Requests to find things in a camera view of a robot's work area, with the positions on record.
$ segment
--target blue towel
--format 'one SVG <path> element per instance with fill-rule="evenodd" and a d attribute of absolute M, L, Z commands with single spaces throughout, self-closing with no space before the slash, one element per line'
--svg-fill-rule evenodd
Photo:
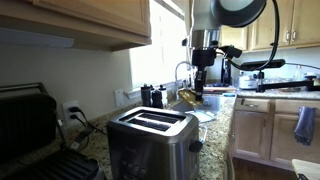
<path fill-rule="evenodd" d="M 316 116 L 316 108 L 314 107 L 300 107 L 299 121 L 294 130 L 297 142 L 305 146 L 310 146 L 313 139 L 314 123 Z"/>

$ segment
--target kitchen sink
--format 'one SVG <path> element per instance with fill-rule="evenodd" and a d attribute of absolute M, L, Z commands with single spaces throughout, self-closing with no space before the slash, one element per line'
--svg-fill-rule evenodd
<path fill-rule="evenodd" d="M 197 105 L 194 108 L 192 108 L 190 105 L 188 105 L 184 101 L 180 101 L 176 106 L 172 107 L 171 109 L 174 111 L 180 111 L 180 112 L 188 112 L 193 110 L 202 110 L 202 111 L 209 111 L 214 114 L 218 113 L 221 109 L 221 105 L 223 103 L 222 95 L 204 95 L 203 98 L 203 104 Z"/>

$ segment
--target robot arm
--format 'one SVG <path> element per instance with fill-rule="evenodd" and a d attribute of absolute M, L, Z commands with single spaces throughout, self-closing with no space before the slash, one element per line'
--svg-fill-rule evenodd
<path fill-rule="evenodd" d="M 259 17 L 265 6 L 266 0 L 193 0 L 188 46 L 191 63 L 198 67 L 195 77 L 196 101 L 202 100 L 205 69 L 212 66 L 216 58 L 221 25 L 247 26 Z M 237 51 L 233 56 L 238 57 L 240 54 Z"/>

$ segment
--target white wall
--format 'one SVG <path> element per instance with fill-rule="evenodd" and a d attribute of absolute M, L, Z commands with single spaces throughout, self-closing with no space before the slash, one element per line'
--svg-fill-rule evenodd
<path fill-rule="evenodd" d="M 268 60 L 270 57 L 270 51 L 266 52 L 255 52 L 255 53 L 244 53 L 241 55 L 239 59 L 234 58 L 234 62 L 237 64 L 241 64 L 243 62 L 250 61 L 261 61 Z M 304 49 L 283 49 L 278 50 L 275 56 L 275 59 L 284 59 L 287 63 L 300 63 L 311 66 L 320 67 L 320 61 L 318 60 L 320 57 L 320 47 L 315 48 L 304 48 Z M 210 67 L 208 70 L 208 78 L 210 79 L 220 79 L 220 69 L 221 69 L 221 57 L 218 57 L 215 61 L 215 65 Z M 284 77 L 284 78 L 292 78 L 295 66 L 292 65 L 284 65 L 278 69 L 266 69 L 265 78 L 272 77 Z M 311 69 L 307 67 L 302 67 L 303 72 L 316 72 L 320 73 L 319 70 Z M 239 74 L 237 69 L 232 69 L 232 77 L 236 77 Z"/>
<path fill-rule="evenodd" d="M 88 119 L 116 109 L 114 90 L 131 89 L 129 51 L 0 45 L 0 86 L 42 82 L 58 103 L 78 100 Z M 131 104 L 140 98 L 128 100 Z"/>

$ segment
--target sink faucet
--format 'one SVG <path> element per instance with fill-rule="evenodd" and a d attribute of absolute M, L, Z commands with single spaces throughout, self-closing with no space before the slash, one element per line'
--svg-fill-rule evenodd
<path fill-rule="evenodd" d="M 189 61 L 182 61 L 182 62 L 180 62 L 180 63 L 177 64 L 176 70 L 175 70 L 175 82 L 174 82 L 176 100 L 179 100 L 179 99 L 180 99 L 180 98 L 179 98 L 179 95 L 178 95 L 179 85 L 178 85 L 177 70 L 178 70 L 178 67 L 179 67 L 181 64 L 187 64 L 187 65 L 189 65 L 192 69 L 194 69 L 194 66 L 193 66 Z"/>

